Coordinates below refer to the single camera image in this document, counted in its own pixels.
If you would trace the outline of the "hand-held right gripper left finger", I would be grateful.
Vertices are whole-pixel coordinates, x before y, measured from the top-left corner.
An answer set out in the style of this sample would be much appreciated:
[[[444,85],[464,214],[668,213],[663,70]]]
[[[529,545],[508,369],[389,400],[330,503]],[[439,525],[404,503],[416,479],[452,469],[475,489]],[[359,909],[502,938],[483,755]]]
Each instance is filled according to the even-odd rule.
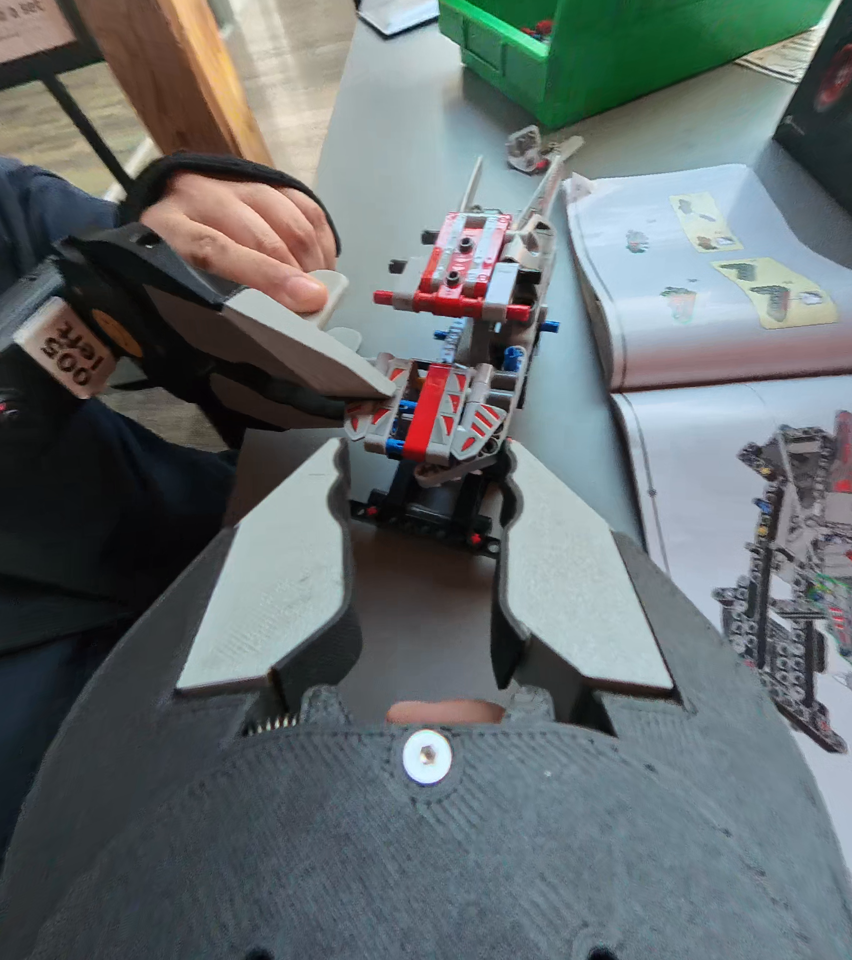
[[[235,527],[175,690],[299,707],[362,649],[353,606],[350,458],[329,439]]]

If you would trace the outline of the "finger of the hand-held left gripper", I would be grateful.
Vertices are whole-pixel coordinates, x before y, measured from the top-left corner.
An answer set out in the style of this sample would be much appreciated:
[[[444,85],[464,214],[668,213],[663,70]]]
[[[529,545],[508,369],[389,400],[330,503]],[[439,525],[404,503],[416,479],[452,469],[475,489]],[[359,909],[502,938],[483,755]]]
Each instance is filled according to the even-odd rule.
[[[325,416],[306,413],[288,404],[267,399],[251,388],[217,373],[213,373],[210,377],[210,387],[217,401],[226,410],[255,422],[259,425],[257,429],[319,429],[343,426],[342,401],[333,403],[333,407],[336,408],[334,415]]]
[[[241,289],[216,322],[216,397],[230,409],[324,409],[336,402],[390,401],[398,388],[317,321],[262,292]]]

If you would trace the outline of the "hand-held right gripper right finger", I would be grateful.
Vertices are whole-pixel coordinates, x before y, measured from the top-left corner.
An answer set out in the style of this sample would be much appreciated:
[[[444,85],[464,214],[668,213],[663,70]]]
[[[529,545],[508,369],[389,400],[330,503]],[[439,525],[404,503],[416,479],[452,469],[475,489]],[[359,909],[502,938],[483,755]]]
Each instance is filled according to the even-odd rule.
[[[490,655],[511,683],[672,695],[674,681],[606,521],[525,446],[504,446]]]

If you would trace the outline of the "grey red lego model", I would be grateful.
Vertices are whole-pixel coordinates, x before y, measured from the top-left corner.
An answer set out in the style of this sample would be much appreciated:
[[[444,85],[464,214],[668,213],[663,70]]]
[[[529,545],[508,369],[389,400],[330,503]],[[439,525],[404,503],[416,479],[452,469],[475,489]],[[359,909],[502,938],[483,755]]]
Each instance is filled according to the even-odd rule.
[[[396,387],[390,399],[346,406],[346,437],[397,462],[387,490],[351,503],[354,518],[488,557],[500,551],[481,504],[504,472],[503,448],[525,402],[529,369],[543,333],[556,332],[545,303],[554,264],[552,204],[579,135],[554,144],[544,177],[518,214],[475,196],[478,158],[456,210],[425,230],[423,261],[393,260],[403,285],[374,303],[448,321],[433,337],[434,359],[382,352],[375,366]]]

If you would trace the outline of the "lego instruction booklet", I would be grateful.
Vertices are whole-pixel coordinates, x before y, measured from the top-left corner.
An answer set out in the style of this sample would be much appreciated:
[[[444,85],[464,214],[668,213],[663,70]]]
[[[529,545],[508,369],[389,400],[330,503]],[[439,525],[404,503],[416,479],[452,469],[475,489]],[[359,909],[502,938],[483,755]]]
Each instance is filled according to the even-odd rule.
[[[852,874],[852,269],[742,164],[564,193],[648,553],[768,690]]]

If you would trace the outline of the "small grey lego piece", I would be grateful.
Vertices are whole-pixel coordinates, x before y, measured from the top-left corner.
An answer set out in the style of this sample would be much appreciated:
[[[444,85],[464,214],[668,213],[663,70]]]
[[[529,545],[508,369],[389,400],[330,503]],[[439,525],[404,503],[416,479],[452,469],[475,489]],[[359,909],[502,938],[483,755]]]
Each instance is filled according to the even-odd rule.
[[[549,166],[542,136],[536,125],[525,126],[511,134],[506,140],[505,150],[508,165],[523,174],[536,175]]]

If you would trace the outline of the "person's left hand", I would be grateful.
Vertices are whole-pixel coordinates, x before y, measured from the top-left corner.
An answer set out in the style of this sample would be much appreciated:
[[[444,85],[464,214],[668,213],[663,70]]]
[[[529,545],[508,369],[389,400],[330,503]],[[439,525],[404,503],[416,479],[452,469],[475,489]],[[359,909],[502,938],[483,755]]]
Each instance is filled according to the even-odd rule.
[[[327,302],[313,273],[335,270],[336,240],[320,205],[299,190],[183,172],[139,220],[192,267],[295,313]]]

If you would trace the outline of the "white paper sheet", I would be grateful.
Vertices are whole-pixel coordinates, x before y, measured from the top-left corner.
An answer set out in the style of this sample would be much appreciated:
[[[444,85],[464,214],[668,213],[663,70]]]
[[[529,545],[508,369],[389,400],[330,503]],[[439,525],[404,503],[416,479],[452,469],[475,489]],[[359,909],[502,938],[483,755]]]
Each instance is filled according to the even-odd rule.
[[[380,37],[392,39],[437,21],[438,1],[360,1],[360,21]]]

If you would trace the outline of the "green plastic bin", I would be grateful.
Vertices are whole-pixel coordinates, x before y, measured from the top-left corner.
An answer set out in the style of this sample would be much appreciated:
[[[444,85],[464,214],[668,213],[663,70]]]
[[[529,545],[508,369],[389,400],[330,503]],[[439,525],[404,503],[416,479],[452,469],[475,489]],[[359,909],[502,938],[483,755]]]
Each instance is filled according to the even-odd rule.
[[[462,64],[558,129],[815,27],[827,1],[441,1]],[[520,27],[554,21],[552,42]]]

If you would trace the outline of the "printed paper sheet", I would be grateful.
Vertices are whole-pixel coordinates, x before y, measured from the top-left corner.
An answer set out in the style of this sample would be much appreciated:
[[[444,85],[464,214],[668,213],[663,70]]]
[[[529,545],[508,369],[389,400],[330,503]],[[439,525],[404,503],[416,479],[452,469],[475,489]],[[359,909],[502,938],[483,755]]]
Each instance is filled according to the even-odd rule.
[[[764,49],[743,55],[735,63],[796,86],[807,73],[824,34],[824,27],[805,30]]]

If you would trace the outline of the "black metal frame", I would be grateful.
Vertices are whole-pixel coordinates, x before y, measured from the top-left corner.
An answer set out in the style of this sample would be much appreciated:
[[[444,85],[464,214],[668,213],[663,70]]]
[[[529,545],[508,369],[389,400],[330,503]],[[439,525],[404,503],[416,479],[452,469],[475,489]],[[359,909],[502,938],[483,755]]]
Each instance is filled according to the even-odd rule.
[[[114,200],[131,185],[129,171],[62,80],[103,64],[104,58],[85,28],[74,17],[67,21],[70,42],[43,40],[38,49],[24,54],[8,52],[11,35],[0,37],[0,99],[9,107],[7,116],[17,122],[17,130],[24,132],[26,146],[38,156],[36,164],[51,167],[53,160],[61,159],[72,172],[88,178],[90,173],[68,153],[64,124],[69,121],[109,177],[104,197]]]

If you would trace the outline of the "wooden post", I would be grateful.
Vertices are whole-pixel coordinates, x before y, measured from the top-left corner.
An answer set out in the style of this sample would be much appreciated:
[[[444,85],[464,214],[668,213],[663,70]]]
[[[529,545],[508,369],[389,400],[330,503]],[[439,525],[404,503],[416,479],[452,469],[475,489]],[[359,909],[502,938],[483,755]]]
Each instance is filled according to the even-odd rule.
[[[75,6],[162,154],[188,151],[272,166],[208,2]]]

